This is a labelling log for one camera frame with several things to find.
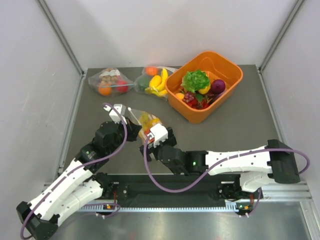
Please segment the polka dot zip bag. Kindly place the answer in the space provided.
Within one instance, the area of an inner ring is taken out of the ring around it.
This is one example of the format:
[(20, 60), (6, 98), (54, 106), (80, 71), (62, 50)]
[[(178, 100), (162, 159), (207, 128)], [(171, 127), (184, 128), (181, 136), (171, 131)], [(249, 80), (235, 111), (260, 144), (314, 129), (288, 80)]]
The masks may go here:
[(163, 124), (158, 117), (146, 111), (133, 109), (131, 107), (129, 107), (127, 110), (129, 112), (129, 119), (135, 125), (141, 126), (141, 130), (139, 131), (138, 136), (140, 137), (143, 144), (145, 143), (147, 134), (150, 133), (150, 129), (157, 124)]

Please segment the fake yellow banana bunch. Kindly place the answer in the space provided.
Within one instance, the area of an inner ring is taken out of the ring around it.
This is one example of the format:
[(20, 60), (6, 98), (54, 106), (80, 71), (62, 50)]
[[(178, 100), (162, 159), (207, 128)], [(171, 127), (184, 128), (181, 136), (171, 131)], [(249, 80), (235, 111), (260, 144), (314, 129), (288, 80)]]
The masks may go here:
[(139, 122), (142, 126), (142, 131), (148, 132), (150, 128), (157, 124), (162, 124), (161, 120), (148, 112), (143, 112), (139, 118)]

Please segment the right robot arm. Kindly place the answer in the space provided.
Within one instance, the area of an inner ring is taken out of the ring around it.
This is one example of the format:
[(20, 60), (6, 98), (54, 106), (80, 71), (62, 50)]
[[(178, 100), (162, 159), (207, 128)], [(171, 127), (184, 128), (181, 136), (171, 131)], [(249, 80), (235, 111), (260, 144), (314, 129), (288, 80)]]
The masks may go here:
[[(150, 129), (143, 144), (145, 169), (151, 181), (168, 193), (182, 193), (196, 186), (206, 176), (223, 173), (240, 173), (239, 182), (233, 192), (239, 198), (264, 185), (297, 184), (301, 181), (294, 154), (301, 152), (290, 148), (277, 139), (268, 140), (267, 145), (244, 151), (214, 152), (206, 150), (182, 151), (169, 142), (171, 135), (161, 124)], [(190, 185), (181, 189), (169, 189), (160, 185), (152, 176), (148, 166), (150, 153), (175, 175), (197, 176)]]

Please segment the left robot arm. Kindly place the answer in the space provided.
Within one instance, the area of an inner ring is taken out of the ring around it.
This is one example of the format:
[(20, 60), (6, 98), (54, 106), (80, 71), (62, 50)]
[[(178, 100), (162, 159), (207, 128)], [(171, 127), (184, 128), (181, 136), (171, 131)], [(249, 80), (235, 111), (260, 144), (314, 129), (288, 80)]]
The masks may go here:
[(25, 231), (35, 240), (48, 240), (64, 221), (89, 202), (100, 197), (109, 198), (113, 182), (99, 169), (116, 155), (126, 142), (136, 141), (141, 125), (129, 118), (107, 121), (96, 130), (92, 141), (82, 147), (64, 172), (39, 196), (17, 207), (22, 223), (21, 239)]

